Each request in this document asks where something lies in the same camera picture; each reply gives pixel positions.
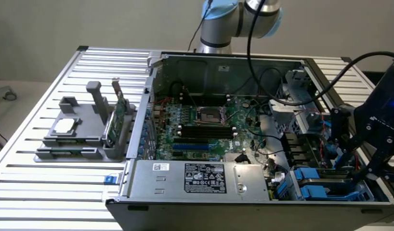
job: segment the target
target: warning label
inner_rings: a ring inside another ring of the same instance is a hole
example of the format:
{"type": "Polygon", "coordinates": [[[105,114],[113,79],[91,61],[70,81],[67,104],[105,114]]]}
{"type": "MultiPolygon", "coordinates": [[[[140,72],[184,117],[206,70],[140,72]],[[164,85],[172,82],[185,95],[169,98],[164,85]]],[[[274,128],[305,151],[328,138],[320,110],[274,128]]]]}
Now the warning label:
{"type": "Polygon", "coordinates": [[[186,193],[226,193],[222,165],[185,164],[186,193]]]}

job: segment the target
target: green circuit board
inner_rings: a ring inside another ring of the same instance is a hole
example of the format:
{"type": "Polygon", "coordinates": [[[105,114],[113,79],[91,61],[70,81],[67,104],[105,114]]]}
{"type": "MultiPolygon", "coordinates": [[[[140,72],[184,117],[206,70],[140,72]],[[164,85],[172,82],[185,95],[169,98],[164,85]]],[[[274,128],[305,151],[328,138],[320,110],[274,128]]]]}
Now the green circuit board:
{"type": "MultiPolygon", "coordinates": [[[[172,99],[164,103],[160,109],[160,118],[157,121],[157,143],[154,157],[158,160],[201,160],[201,161],[221,161],[225,153],[241,153],[241,149],[250,150],[250,140],[254,139],[254,144],[260,141],[260,137],[252,135],[245,127],[245,115],[249,108],[241,106],[242,103],[249,103],[249,100],[233,98],[222,107],[198,107],[181,105],[177,100],[172,99]],[[222,110],[222,123],[204,123],[197,118],[197,110],[214,111],[222,110]],[[208,150],[180,150],[181,156],[174,156],[173,139],[180,138],[177,134],[177,126],[210,126],[210,127],[234,127],[237,135],[232,139],[208,139],[208,150]]],[[[254,112],[248,116],[254,120],[254,112]]],[[[260,128],[249,126],[249,129],[260,133],[260,128]]]]}

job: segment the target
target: white wall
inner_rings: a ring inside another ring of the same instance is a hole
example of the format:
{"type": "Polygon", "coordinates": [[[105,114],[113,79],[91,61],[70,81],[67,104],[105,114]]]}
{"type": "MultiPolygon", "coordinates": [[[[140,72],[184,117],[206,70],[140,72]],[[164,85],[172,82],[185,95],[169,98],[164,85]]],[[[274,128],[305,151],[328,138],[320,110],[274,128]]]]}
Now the white wall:
{"type": "MultiPolygon", "coordinates": [[[[254,40],[254,53],[355,58],[394,51],[394,0],[280,1],[281,27],[254,40]]],[[[0,79],[51,81],[78,45],[185,50],[201,2],[0,0],[0,79]]],[[[244,52],[245,39],[232,47],[244,52]]],[[[381,70],[384,61],[359,66],[381,70]]]]}

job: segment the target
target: slotted aluminum platform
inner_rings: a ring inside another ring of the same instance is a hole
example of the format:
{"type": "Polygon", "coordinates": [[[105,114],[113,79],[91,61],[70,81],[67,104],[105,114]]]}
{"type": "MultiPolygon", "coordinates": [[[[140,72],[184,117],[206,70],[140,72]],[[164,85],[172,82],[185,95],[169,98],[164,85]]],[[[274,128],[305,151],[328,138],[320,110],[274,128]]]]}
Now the slotted aluminum platform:
{"type": "MultiPolygon", "coordinates": [[[[0,153],[0,230],[120,230],[103,203],[102,179],[122,171],[124,163],[35,163],[34,150],[47,133],[62,96],[93,103],[87,81],[102,84],[102,96],[114,103],[110,79],[120,78],[124,96],[138,104],[149,51],[89,48],[77,51],[0,153]]],[[[343,69],[340,58],[312,57],[328,80],[343,69]]],[[[335,90],[359,106],[372,84],[352,69],[335,90]]],[[[117,186],[107,190],[117,191],[117,186]]]]}

